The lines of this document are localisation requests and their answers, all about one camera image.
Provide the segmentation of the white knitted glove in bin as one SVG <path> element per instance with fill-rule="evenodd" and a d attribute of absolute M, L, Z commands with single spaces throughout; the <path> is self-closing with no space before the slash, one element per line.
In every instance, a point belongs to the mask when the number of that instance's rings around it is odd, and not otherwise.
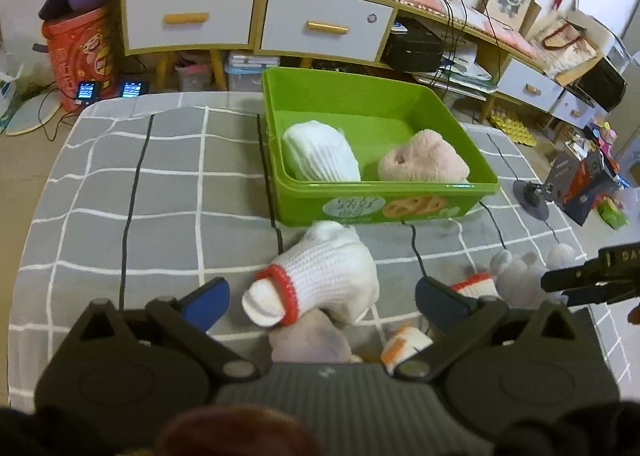
<path fill-rule="evenodd" d="M 359 163 L 344 134 L 311 120 L 291 125 L 281 139 L 284 163 L 294 179 L 306 182 L 360 182 Z"/>

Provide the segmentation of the red snack bucket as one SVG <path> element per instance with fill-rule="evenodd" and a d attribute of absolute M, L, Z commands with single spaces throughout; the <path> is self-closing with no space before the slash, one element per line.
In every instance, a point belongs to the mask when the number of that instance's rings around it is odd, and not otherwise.
<path fill-rule="evenodd" d="M 100 84 L 100 97 L 117 93 L 117 67 L 112 46 L 112 17 L 108 6 L 81 15 L 45 21 L 41 26 L 63 109 L 74 112 L 81 82 Z"/>

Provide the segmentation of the small screen device left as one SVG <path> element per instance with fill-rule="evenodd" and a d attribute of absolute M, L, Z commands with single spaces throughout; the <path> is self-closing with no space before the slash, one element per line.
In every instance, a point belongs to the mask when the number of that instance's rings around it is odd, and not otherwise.
<path fill-rule="evenodd" d="M 86 107 L 100 99 L 102 83 L 99 81 L 80 81 L 77 85 L 75 102 Z"/>

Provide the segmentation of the white fluffy sock roll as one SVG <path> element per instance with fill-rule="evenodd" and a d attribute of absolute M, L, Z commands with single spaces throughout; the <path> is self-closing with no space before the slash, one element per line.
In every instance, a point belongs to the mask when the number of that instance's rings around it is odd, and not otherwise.
<path fill-rule="evenodd" d="M 346 335 L 321 309 L 312 309 L 293 325 L 269 334 L 273 363 L 345 364 L 352 360 Z"/>

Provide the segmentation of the white glove red cuff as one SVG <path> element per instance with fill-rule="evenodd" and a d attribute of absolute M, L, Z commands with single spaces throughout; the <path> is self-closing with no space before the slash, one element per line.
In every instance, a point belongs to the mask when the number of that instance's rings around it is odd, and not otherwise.
<path fill-rule="evenodd" d="M 321 221 L 256 275 L 241 305 L 260 327 L 291 326 L 314 309 L 355 324 L 379 296 L 375 261 L 356 229 Z"/>

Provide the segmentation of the small screen device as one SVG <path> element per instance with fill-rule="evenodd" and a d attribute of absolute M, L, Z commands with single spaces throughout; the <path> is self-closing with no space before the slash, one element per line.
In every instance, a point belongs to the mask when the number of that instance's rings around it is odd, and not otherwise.
<path fill-rule="evenodd" d="M 77 85 L 75 102 L 86 107 L 100 99 L 102 83 L 99 81 L 80 81 Z"/>
<path fill-rule="evenodd" d="M 149 93 L 150 84 L 145 81 L 127 80 L 122 82 L 119 90 L 121 98 L 137 98 Z"/>

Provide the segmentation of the grey white plush dog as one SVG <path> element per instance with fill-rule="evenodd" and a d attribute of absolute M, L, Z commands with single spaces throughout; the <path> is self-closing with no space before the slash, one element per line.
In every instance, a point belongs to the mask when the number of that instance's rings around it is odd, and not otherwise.
<path fill-rule="evenodd" d="M 469 298 L 498 297 L 512 309 L 538 309 L 544 301 L 566 304 L 567 298 L 559 292 L 542 289 L 541 278 L 548 271 L 571 267 L 575 260 L 575 250 L 564 243 L 551 249 L 546 264 L 535 252 L 518 257 L 502 250 L 491 258 L 487 273 L 478 273 L 451 289 Z"/>

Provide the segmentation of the small screen device right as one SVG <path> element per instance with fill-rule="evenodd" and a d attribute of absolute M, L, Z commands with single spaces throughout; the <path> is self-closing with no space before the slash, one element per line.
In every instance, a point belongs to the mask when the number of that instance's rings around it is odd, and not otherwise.
<path fill-rule="evenodd" d="M 137 98 L 149 93 L 150 84 L 145 81 L 127 80 L 122 82 L 119 90 L 121 98 Z"/>

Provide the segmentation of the pink fluffy plush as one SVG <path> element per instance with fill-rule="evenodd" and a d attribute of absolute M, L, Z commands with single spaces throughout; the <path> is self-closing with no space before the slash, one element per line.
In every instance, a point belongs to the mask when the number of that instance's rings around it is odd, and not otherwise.
<path fill-rule="evenodd" d="M 465 183 L 471 170 L 442 135 L 422 130 L 378 161 L 382 181 Z"/>

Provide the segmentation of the black phone stand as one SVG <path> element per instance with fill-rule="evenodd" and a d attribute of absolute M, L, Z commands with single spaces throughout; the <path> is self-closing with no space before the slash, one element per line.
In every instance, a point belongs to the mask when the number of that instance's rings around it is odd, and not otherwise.
<path fill-rule="evenodd" d="M 513 182 L 512 190 L 525 213 L 541 222 L 548 220 L 549 208 L 547 200 L 544 199 L 544 186 L 517 179 Z"/>

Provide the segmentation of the wooden drawer cabinet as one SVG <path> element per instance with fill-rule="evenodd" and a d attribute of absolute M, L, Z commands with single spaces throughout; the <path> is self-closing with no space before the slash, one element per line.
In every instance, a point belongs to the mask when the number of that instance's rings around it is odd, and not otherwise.
<path fill-rule="evenodd" d="M 520 34 L 491 20 L 465 0 L 120 0 L 122 46 L 128 56 L 155 57 L 155 84 L 163 90 L 177 52 L 206 50 L 213 84 L 227 90 L 222 55 L 230 50 L 258 56 L 336 60 L 385 68 L 394 21 L 434 21 L 447 38 L 477 46 L 478 63 L 491 74 L 495 92 L 482 113 L 499 99 L 529 104 L 555 115 L 563 92 L 579 70 L 547 76 L 524 52 Z"/>

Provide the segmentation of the grey checked tablecloth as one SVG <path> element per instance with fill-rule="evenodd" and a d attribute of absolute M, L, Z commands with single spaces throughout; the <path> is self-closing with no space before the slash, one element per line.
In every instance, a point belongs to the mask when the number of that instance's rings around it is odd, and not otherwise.
<path fill-rule="evenodd" d="M 193 93 L 100 102 L 80 117 L 44 184 L 14 283 L 13 407 L 32 408 L 41 372 L 92 300 L 139 309 L 216 276 L 239 299 L 299 239 L 269 213 L 262 109 L 254 94 Z M 413 288 L 422 275 L 457 283 L 502 247 L 547 257 L 566 243 L 585 260 L 618 242 L 603 224 L 577 228 L 559 210 L 542 223 L 527 216 L 511 191 L 514 179 L 535 178 L 521 151 L 490 127 L 466 130 L 498 176 L 497 194 L 465 216 L 357 229 L 381 283 L 374 308 L 345 330 L 362 358 L 377 358 L 389 333 L 419 321 Z"/>

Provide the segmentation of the white plastic bag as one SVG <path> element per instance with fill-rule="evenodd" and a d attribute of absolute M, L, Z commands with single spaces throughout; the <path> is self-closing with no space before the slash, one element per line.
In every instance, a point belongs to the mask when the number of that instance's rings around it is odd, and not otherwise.
<path fill-rule="evenodd" d="M 24 64 L 12 52 L 0 47 L 0 132 L 3 133 L 21 104 L 17 80 L 23 74 Z"/>

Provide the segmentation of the black printer box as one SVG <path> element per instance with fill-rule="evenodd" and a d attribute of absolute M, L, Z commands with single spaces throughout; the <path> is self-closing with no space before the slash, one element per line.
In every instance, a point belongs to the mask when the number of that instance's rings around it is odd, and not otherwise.
<path fill-rule="evenodd" d="M 397 18 L 390 29 L 382 60 L 395 71 L 435 72 L 442 62 L 444 41 L 412 18 Z"/>

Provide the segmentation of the green plastic bin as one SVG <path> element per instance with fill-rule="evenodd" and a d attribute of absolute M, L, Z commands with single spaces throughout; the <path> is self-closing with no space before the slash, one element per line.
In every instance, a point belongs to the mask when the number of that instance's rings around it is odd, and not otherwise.
<path fill-rule="evenodd" d="M 314 69 L 271 68 L 262 75 L 274 206 L 281 223 L 343 224 L 449 219 L 497 194 L 498 177 L 438 96 L 424 85 Z M 358 182 L 296 179 L 285 162 L 284 134 L 317 121 L 344 134 Z M 469 167 L 460 183 L 382 181 L 378 161 L 416 133 L 433 130 Z"/>

